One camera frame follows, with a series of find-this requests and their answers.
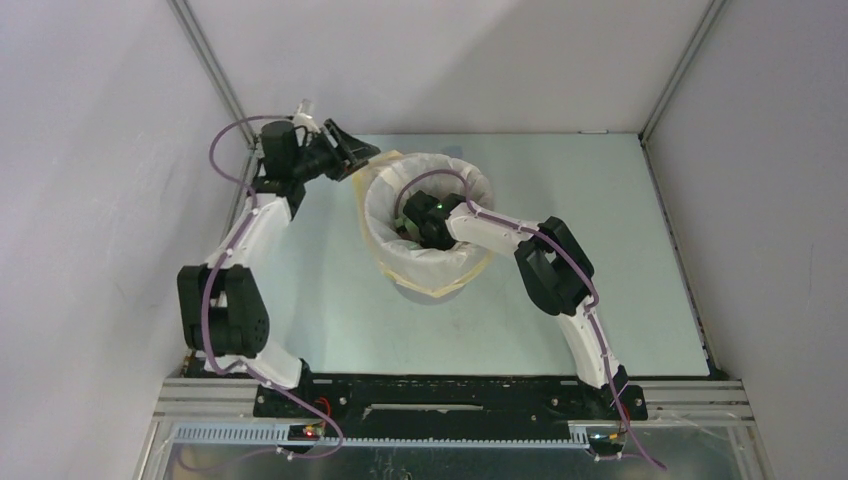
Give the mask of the grey plastic trash bin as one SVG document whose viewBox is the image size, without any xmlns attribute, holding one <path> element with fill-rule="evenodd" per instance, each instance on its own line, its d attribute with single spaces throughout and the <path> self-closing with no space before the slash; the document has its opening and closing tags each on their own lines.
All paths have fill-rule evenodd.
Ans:
<svg viewBox="0 0 848 480">
<path fill-rule="evenodd" d="M 425 306 L 434 306 L 434 305 L 440 305 L 440 304 L 450 302 L 451 300 L 453 300 L 457 296 L 459 296 L 463 292 L 463 290 L 465 289 L 465 287 L 460 287 L 460 288 L 451 290 L 450 292 L 448 292 L 444 295 L 434 297 L 432 295 L 422 293 L 422 292 L 414 290 L 414 289 L 410 289 L 406 286 L 403 286 L 403 285 L 400 285 L 400 284 L 397 284 L 397 283 L 394 284 L 394 288 L 406 300 L 413 302 L 415 304 L 425 305 Z"/>
</svg>

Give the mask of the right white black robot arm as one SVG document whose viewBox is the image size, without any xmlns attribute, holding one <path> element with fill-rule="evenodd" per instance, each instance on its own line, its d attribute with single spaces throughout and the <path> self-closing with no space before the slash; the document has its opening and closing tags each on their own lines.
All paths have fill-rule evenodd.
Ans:
<svg viewBox="0 0 848 480">
<path fill-rule="evenodd" d="M 513 259 L 531 302 L 557 319 L 576 375 L 586 385 L 581 392 L 585 411 L 606 418 L 620 407 L 629 377 L 600 322 L 594 266 L 561 219 L 521 221 L 457 193 L 439 199 L 423 191 L 396 200 L 394 216 L 425 248 L 447 251 L 469 244 Z"/>
</svg>

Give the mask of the translucent cream trash bag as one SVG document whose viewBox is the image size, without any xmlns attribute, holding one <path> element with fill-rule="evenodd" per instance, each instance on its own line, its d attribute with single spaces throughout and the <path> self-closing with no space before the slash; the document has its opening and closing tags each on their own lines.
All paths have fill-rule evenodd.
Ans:
<svg viewBox="0 0 848 480">
<path fill-rule="evenodd" d="M 434 197 L 464 193 L 492 210 L 494 190 L 480 169 L 462 159 L 439 153 L 379 154 L 353 174 L 358 220 L 365 245 L 380 271 L 395 285 L 431 298 L 463 288 L 491 262 L 493 253 L 468 243 L 443 251 L 426 249 L 396 232 L 396 218 L 412 194 L 423 191 Z"/>
</svg>

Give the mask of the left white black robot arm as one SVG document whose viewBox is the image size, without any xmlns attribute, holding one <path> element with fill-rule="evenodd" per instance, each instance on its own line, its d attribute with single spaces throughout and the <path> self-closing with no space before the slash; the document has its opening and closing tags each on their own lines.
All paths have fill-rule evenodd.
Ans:
<svg viewBox="0 0 848 480">
<path fill-rule="evenodd" d="M 203 352 L 213 372 L 244 370 L 292 416 L 316 403 L 302 377 L 306 362 L 270 338 L 271 317 L 260 289 L 259 267 L 293 221 L 306 184 L 320 176 L 341 182 L 379 154 L 379 147 L 343 131 L 333 120 L 310 115 L 263 115 L 262 155 L 251 180 L 225 174 L 247 203 L 222 243 L 200 265 L 177 275 L 182 332 L 188 348 Z"/>
</svg>

